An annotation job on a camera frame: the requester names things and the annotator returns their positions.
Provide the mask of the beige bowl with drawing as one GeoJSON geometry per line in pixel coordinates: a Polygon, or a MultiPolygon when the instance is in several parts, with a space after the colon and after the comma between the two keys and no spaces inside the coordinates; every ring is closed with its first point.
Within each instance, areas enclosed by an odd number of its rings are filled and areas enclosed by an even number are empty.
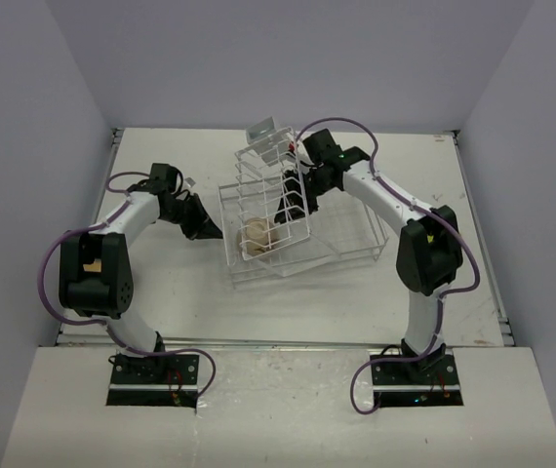
{"type": "Polygon", "coordinates": [[[256,257],[275,249],[280,240],[275,224],[264,217],[248,219],[237,232],[237,246],[241,254],[256,257]]]}

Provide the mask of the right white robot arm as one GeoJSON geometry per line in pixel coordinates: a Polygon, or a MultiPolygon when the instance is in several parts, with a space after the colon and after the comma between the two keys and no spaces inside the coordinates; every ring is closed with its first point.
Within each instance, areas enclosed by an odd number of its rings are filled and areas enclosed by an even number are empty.
{"type": "Polygon", "coordinates": [[[311,164],[283,176],[283,195],[276,224],[310,215],[318,199],[337,189],[363,202],[398,236],[395,268],[409,291],[409,322],[400,352],[380,363],[384,371],[401,372],[422,383],[445,353],[441,301],[463,264],[457,239],[457,216],[448,206],[433,208],[374,168],[374,157],[361,148],[344,149],[327,129],[303,141],[311,164]]]}

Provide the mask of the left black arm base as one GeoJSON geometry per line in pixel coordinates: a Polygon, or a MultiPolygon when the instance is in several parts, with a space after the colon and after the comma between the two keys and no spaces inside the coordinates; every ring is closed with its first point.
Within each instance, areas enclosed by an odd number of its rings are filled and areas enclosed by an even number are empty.
{"type": "Polygon", "coordinates": [[[106,404],[109,407],[197,407],[199,356],[162,358],[110,356],[106,404]]]}

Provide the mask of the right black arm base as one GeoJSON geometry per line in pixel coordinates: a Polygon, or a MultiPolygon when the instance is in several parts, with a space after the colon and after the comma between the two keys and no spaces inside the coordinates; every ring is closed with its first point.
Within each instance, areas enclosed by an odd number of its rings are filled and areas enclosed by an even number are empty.
{"type": "Polygon", "coordinates": [[[385,363],[372,366],[376,409],[461,407],[463,398],[455,355],[445,350],[418,363],[390,363],[400,356],[397,346],[383,349],[385,363]]]}

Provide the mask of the white wire dish rack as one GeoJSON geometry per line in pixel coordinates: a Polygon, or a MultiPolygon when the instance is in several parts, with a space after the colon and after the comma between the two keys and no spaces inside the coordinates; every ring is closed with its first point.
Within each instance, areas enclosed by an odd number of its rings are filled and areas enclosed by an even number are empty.
{"type": "Polygon", "coordinates": [[[333,190],[307,199],[309,170],[296,134],[265,118],[245,131],[235,176],[218,188],[225,258],[234,286],[326,264],[378,260],[389,235],[364,203],[333,190]]]}

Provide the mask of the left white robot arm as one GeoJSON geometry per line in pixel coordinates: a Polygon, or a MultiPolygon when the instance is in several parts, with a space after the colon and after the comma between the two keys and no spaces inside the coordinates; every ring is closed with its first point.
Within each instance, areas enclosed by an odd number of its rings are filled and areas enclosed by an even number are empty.
{"type": "Polygon", "coordinates": [[[190,241],[220,240],[222,232],[182,172],[154,163],[148,174],[122,191],[123,200],[99,223],[70,231],[60,241],[60,305],[100,325],[118,348],[136,357],[134,371],[156,383],[169,369],[160,333],[131,310],[135,293],[129,249],[159,221],[180,228],[190,241]]]}

